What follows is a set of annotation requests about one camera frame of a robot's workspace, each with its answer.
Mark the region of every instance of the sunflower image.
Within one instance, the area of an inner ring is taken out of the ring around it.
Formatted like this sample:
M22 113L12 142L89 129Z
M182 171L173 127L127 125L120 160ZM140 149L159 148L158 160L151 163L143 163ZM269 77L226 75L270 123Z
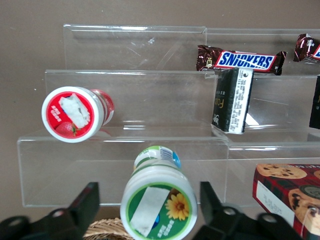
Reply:
M189 216L189 205L181 193L177 195L172 194L165 204L165 209L169 210L167 215L170 219L183 221Z

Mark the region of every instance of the white container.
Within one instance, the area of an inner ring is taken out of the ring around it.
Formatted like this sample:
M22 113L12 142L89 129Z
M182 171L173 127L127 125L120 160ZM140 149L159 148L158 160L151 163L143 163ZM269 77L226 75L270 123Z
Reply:
M166 147L152 146L139 154L124 189L120 217L135 240L181 240L197 220L196 196L178 167L178 156L173 154L175 160L154 157L161 151L174 153Z
M55 89L43 101L41 110L48 132L66 143L92 137L111 120L113 113L114 104L108 94L77 86Z

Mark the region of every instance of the snickers logo text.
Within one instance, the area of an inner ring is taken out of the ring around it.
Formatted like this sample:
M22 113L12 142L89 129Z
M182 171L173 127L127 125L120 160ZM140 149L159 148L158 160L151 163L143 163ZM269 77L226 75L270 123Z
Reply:
M244 52L230 52L223 51L215 67L218 68L251 68L254 70L259 70L260 72L269 71L272 63L275 60L275 56L254 54L254 53L244 53Z

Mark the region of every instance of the clear acrylic shelf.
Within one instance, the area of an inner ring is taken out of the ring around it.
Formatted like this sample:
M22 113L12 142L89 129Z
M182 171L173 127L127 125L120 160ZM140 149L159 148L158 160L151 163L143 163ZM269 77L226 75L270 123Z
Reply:
M192 71L204 26L63 26L66 69Z
M275 55L287 52L283 75L318 75L320 64L294 62L300 34L319 29L206 28L205 26L63 26L66 69L195 71L198 45Z
M255 75L244 134L211 126L213 72L48 70L47 93L62 86L101 89L115 105L112 121L81 143L56 140L45 129L20 137L24 206L67 205L90 181L101 203L120 204L136 156L151 145L176 151L199 200L209 181L223 202L255 207L257 163L315 164L320 132L309 128L316 76Z

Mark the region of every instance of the cookie box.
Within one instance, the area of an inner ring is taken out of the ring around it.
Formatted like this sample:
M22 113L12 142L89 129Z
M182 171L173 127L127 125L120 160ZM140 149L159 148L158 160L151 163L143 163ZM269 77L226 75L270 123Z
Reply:
M320 240L320 165L258 164L253 198L305 240Z

